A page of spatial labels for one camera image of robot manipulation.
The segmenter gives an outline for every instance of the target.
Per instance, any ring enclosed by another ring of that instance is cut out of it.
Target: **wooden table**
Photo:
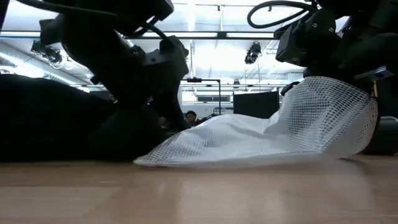
[[[2,164],[0,223],[398,223],[398,159],[246,170]]]

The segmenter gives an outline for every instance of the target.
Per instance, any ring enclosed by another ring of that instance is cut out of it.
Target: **window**
[[[219,102],[219,96],[199,95],[197,96],[197,100],[199,102]],[[231,96],[228,95],[221,96],[221,102],[230,102],[230,101],[231,101]]]

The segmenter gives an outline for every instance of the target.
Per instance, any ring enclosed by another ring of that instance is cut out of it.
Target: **wooden surface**
[[[248,170],[3,164],[0,223],[398,223],[398,160]]]

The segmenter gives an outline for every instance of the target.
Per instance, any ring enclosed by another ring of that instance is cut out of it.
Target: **white fabric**
[[[144,166],[253,167],[323,155],[345,157],[370,142],[377,103],[362,90],[308,77],[270,119],[218,116],[182,131],[134,162]]]

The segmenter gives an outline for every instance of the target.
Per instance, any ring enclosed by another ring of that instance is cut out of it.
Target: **ceiling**
[[[256,30],[247,23],[248,12],[263,1],[257,0],[174,0],[175,12],[164,21],[158,22],[156,26],[163,31],[274,31],[280,26],[268,29]],[[253,21],[258,24],[274,22],[285,18],[299,9],[291,7],[273,7],[261,9],[253,15]],[[16,1],[11,1],[7,12],[3,30],[13,31],[38,31],[38,21],[41,19],[54,18],[57,14],[25,6]],[[337,21],[337,27],[344,24],[346,18]],[[31,54],[33,40],[29,39],[3,39],[4,44],[25,53]],[[263,49],[262,56],[255,64],[246,65],[244,57],[254,40],[182,40],[186,49],[193,46],[192,74],[199,78],[225,78],[252,80],[261,83],[269,83],[269,80],[279,83],[288,83],[290,73],[301,73],[303,68],[288,63],[280,63],[275,60],[275,49],[278,41],[260,40]],[[149,52],[159,47],[159,40],[132,40],[133,44],[141,46]],[[89,71],[83,67],[74,66],[73,69],[62,71],[79,78],[82,83],[89,82]]]

